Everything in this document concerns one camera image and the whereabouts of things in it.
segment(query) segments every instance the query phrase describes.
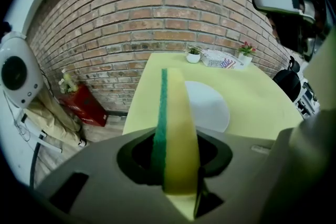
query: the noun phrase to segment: yellow table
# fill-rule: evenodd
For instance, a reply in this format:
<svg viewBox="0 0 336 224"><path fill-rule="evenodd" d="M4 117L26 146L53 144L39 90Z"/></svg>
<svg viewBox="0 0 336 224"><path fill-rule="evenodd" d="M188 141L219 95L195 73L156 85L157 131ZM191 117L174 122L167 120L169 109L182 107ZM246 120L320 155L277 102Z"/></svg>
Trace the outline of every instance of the yellow table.
<svg viewBox="0 0 336 224"><path fill-rule="evenodd" d="M302 117L287 95L260 69L206 67L188 63L182 53L153 53L142 74L126 119L123 134L155 127L160 103L161 69L180 68L186 81L202 82L218 91L230 111L225 132L275 140L295 127Z"/></svg>

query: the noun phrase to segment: small white pot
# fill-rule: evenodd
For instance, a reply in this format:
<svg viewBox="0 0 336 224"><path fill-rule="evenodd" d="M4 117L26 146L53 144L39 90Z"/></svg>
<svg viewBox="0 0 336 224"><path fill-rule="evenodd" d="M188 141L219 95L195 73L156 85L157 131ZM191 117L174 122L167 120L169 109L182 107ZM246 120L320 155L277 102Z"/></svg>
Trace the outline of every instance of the small white pot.
<svg viewBox="0 0 336 224"><path fill-rule="evenodd" d="M201 58L200 54L188 54L187 61L190 63L197 63Z"/></svg>
<svg viewBox="0 0 336 224"><path fill-rule="evenodd" d="M244 63L244 66L247 66L252 61L252 57L245 56L243 53L239 53L238 59Z"/></svg>

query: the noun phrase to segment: sponge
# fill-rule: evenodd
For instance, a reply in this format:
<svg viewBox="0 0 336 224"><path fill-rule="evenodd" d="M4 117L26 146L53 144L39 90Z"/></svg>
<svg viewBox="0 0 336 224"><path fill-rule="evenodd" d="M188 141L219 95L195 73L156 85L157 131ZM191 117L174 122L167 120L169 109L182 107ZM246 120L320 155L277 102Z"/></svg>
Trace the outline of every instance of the sponge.
<svg viewBox="0 0 336 224"><path fill-rule="evenodd" d="M162 69L159 120L153 139L151 168L170 195L197 192L200 155L182 73Z"/></svg>

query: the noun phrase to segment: potted plant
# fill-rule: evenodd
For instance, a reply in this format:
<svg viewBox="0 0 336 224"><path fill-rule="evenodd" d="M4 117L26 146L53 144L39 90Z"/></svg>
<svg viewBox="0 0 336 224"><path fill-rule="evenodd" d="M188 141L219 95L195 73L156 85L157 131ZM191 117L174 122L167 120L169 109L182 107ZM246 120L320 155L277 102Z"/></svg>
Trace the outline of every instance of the potted plant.
<svg viewBox="0 0 336 224"><path fill-rule="evenodd" d="M252 57L249 55L253 54L257 49L253 47L251 44L245 42L238 49L239 56L238 59L244 63L244 65L248 65L252 61Z"/></svg>
<svg viewBox="0 0 336 224"><path fill-rule="evenodd" d="M187 61L190 63L197 63L201 58L201 47L188 46L187 50Z"/></svg>

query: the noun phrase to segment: black chair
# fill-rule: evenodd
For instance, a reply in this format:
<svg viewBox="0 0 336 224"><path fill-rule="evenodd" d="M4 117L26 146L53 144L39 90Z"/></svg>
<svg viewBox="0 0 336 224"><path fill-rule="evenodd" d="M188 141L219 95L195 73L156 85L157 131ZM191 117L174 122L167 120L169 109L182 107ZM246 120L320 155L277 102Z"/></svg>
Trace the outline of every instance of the black chair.
<svg viewBox="0 0 336 224"><path fill-rule="evenodd" d="M297 75L299 71L299 63L291 56L288 69L279 71L273 78L273 81L282 88L292 102L295 101L301 91L301 83Z"/></svg>

